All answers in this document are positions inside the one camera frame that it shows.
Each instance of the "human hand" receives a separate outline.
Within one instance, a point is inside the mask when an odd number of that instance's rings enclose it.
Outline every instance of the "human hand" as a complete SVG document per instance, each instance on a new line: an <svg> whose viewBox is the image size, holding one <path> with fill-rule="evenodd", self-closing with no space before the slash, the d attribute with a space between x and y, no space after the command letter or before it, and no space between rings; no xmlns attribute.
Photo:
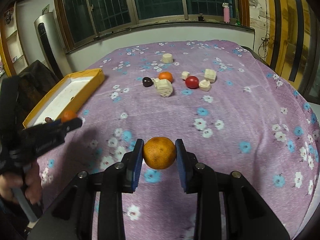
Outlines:
<svg viewBox="0 0 320 240"><path fill-rule="evenodd" d="M28 200L30 200L31 204L37 203L42 196L39 169L39 165L35 161L32 163L31 169L26 173L25 176L25 182L28 186L25 191L25 196ZM11 201L18 204L18 201L14 197L11 188L21 187L22 185L22 177L12 172L6 172L0 175L0 196L7 201Z"/></svg>

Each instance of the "white wall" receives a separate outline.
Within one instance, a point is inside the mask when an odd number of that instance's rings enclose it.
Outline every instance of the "white wall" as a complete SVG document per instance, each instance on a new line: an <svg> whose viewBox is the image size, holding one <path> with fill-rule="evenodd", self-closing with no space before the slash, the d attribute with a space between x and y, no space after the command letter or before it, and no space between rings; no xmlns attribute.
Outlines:
<svg viewBox="0 0 320 240"><path fill-rule="evenodd" d="M53 12L56 19L53 0L24 0L17 4L19 34L29 64L37 59L44 61L34 21L41 16L42 9L48 4L50 4L49 11Z"/></svg>
<svg viewBox="0 0 320 240"><path fill-rule="evenodd" d="M266 36L267 32L267 17L266 13L269 11L268 0L249 0L250 9L250 27L256 30L256 39L254 43L254 52L258 54L259 46L262 43L261 38ZM264 57L264 51L259 50L260 55Z"/></svg>

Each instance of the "blue flower print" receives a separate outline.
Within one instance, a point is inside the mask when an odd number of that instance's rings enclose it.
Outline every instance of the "blue flower print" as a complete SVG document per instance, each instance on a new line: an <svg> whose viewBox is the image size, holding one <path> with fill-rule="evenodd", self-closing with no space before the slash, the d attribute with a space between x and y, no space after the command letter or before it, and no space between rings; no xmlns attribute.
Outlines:
<svg viewBox="0 0 320 240"><path fill-rule="evenodd" d="M209 114L209 111L207 109L200 107L197 109L197 114L202 116L207 116Z"/></svg>
<svg viewBox="0 0 320 240"><path fill-rule="evenodd" d="M313 154L315 152L315 149L310 144L309 144L309 152L310 152L310 154Z"/></svg>
<svg viewBox="0 0 320 240"><path fill-rule="evenodd" d="M242 153L250 153L251 144L249 142L242 141L239 143L239 149Z"/></svg>
<svg viewBox="0 0 320 240"><path fill-rule="evenodd" d="M144 179L149 183L157 183L160 181L161 172L157 170L147 169L144 173Z"/></svg>
<svg viewBox="0 0 320 240"><path fill-rule="evenodd" d="M312 124L315 124L317 122L317 116L315 113L312 113L311 114L311 123Z"/></svg>
<svg viewBox="0 0 320 240"><path fill-rule="evenodd" d="M53 166L54 166L54 160L51 159L51 160L49 160L48 167L52 168Z"/></svg>
<svg viewBox="0 0 320 240"><path fill-rule="evenodd" d="M121 97L117 97L115 99L112 100L112 102L116 103L116 102L119 102L122 98Z"/></svg>
<svg viewBox="0 0 320 240"><path fill-rule="evenodd" d="M185 95L185 96L189 96L193 93L193 91L191 89L185 89L185 90L182 90L181 91L181 94L182 95Z"/></svg>
<svg viewBox="0 0 320 240"><path fill-rule="evenodd" d="M296 136L301 136L301 135L304 134L301 126L297 126L296 128L294 128L293 133L294 133Z"/></svg>
<svg viewBox="0 0 320 240"><path fill-rule="evenodd" d="M275 185L276 187L283 187L285 184L284 177L281 175L273 176L272 180L273 180L273 185Z"/></svg>
<svg viewBox="0 0 320 240"><path fill-rule="evenodd" d="M131 142L130 142L130 145L129 145L129 147L128 147L128 150L129 150L129 151L133 151L135 145L136 145L136 141L131 141Z"/></svg>
<svg viewBox="0 0 320 240"><path fill-rule="evenodd" d="M315 160L317 163L319 163L319 155L317 150L315 150Z"/></svg>
<svg viewBox="0 0 320 240"><path fill-rule="evenodd" d="M121 138L124 140L124 141L126 141L126 142L130 142L130 140L131 140L131 137L132 137L132 133L130 132L130 131L124 131L123 133L122 133L122 136L121 136Z"/></svg>
<svg viewBox="0 0 320 240"><path fill-rule="evenodd" d="M96 150L96 152L94 153L94 155L95 155L96 158L100 157L101 154L102 154L102 148L98 148L98 149Z"/></svg>
<svg viewBox="0 0 320 240"><path fill-rule="evenodd" d="M291 140L288 141L287 147L288 147L288 149L289 149L289 152L291 152L291 153L294 152L294 150L295 150L295 145L294 145L293 141L291 141Z"/></svg>
<svg viewBox="0 0 320 240"><path fill-rule="evenodd" d="M303 108L304 108L305 110L309 110L309 109L310 109L310 104L309 104L308 102L305 102L305 103L303 104Z"/></svg>

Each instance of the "white flower print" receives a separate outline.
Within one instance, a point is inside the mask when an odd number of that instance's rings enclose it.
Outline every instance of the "white flower print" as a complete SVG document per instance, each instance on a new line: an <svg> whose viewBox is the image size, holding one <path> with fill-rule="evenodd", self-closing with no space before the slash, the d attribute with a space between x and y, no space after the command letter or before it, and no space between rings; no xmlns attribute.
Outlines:
<svg viewBox="0 0 320 240"><path fill-rule="evenodd" d="M127 215L128 215L128 217L130 218L131 221L138 220L140 215L141 215L140 214L140 208L135 206L135 205L131 205L128 208Z"/></svg>
<svg viewBox="0 0 320 240"><path fill-rule="evenodd" d="M309 181L308 194L311 195L313 191L313 180Z"/></svg>
<svg viewBox="0 0 320 240"><path fill-rule="evenodd" d="M215 127L218 129L218 130L221 130L224 128L224 122L222 120L217 120L215 123L214 123Z"/></svg>
<svg viewBox="0 0 320 240"><path fill-rule="evenodd" d="M111 99L115 99L118 97L118 95L119 95L118 92L113 92L110 97L111 97Z"/></svg>
<svg viewBox="0 0 320 240"><path fill-rule="evenodd" d="M109 140L108 140L108 146L109 147L117 147L118 145L118 139L115 138L115 137L111 137Z"/></svg>
<svg viewBox="0 0 320 240"><path fill-rule="evenodd" d="M280 125L277 123L277 124L274 124L273 126L272 126L272 130L273 131L279 131L281 129L281 127L280 127Z"/></svg>
<svg viewBox="0 0 320 240"><path fill-rule="evenodd" d="M294 182L297 188L300 188L302 185L303 176L300 171L296 172L296 177L294 178Z"/></svg>
<svg viewBox="0 0 320 240"><path fill-rule="evenodd" d="M276 84L277 84L277 87L281 87L283 85L283 82L281 80L278 80Z"/></svg>
<svg viewBox="0 0 320 240"><path fill-rule="evenodd" d="M104 156L100 162L100 169L105 170L106 168L110 167L114 163L115 161L111 156Z"/></svg>
<svg viewBox="0 0 320 240"><path fill-rule="evenodd" d="M90 145L89 145L89 147L91 149L95 149L97 147L97 145L98 145L98 141L97 140L92 140Z"/></svg>
<svg viewBox="0 0 320 240"><path fill-rule="evenodd" d="M123 146L118 146L115 150L115 157L120 162L122 160L123 155L126 153L126 149Z"/></svg>
<svg viewBox="0 0 320 240"><path fill-rule="evenodd" d="M320 137L320 130L319 129L315 130L313 132L312 136L313 136L314 140L317 140Z"/></svg>
<svg viewBox="0 0 320 240"><path fill-rule="evenodd" d="M116 137L119 137L121 136L122 132L123 132L122 128L117 128L113 133Z"/></svg>
<svg viewBox="0 0 320 240"><path fill-rule="evenodd" d="M202 118L196 118L193 125L195 125L198 130L202 131L207 126L207 122Z"/></svg>
<svg viewBox="0 0 320 240"><path fill-rule="evenodd" d="M202 99L208 102L209 104L213 102L213 97L211 96L203 96Z"/></svg>
<svg viewBox="0 0 320 240"><path fill-rule="evenodd" d="M285 124L283 124L282 127L285 131L289 131L289 128Z"/></svg>
<svg viewBox="0 0 320 240"><path fill-rule="evenodd" d="M309 153L309 146L308 146L308 143L307 143L307 142L304 142L304 145L306 146L307 153Z"/></svg>
<svg viewBox="0 0 320 240"><path fill-rule="evenodd" d="M276 132L275 138L277 139L277 141L280 141L280 142L285 142L287 140L287 136L280 131Z"/></svg>
<svg viewBox="0 0 320 240"><path fill-rule="evenodd" d="M308 164L311 170L313 170L315 164L313 163L313 158L311 157L311 155L308 156Z"/></svg>
<svg viewBox="0 0 320 240"><path fill-rule="evenodd" d="M308 140L310 143L313 143L313 137L310 134L308 134Z"/></svg>
<svg viewBox="0 0 320 240"><path fill-rule="evenodd" d="M300 156L303 158L304 161L307 160L307 150L305 147L301 147L300 149Z"/></svg>
<svg viewBox="0 0 320 240"><path fill-rule="evenodd" d="M204 138L210 138L213 135L213 132L210 128L204 129L202 136Z"/></svg>
<svg viewBox="0 0 320 240"><path fill-rule="evenodd" d="M246 92L251 93L251 88L250 88L250 87L244 87L244 88L243 88L243 91L246 91Z"/></svg>
<svg viewBox="0 0 320 240"><path fill-rule="evenodd" d="M287 113L288 113L288 108L286 108L286 107L280 107L280 112L281 112L282 114L287 114Z"/></svg>
<svg viewBox="0 0 320 240"><path fill-rule="evenodd" d="M126 119L128 118L128 114L126 112L123 112L120 114L120 119Z"/></svg>

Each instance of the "purple bedsheet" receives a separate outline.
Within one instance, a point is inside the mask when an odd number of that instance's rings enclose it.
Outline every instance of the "purple bedsheet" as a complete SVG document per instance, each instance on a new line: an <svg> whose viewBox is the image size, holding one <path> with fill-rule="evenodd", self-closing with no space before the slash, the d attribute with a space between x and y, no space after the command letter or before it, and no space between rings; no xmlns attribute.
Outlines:
<svg viewBox="0 0 320 240"><path fill-rule="evenodd" d="M173 54L174 63L163 64L163 53ZM294 236L317 182L319 124L287 81L239 45L218 40L118 49L89 68L99 67L106 80L79 112L84 125L39 159L46 206L77 172L103 171L137 138L182 138L200 162L244 174ZM180 78L186 70L202 80L206 68L217 71L209 92L190 90ZM160 71L175 78L169 98L142 85L143 77ZM135 194L123 194L126 237L192 239L195 208L196 196L183 193L176 163L162 171L144 163Z"/></svg>

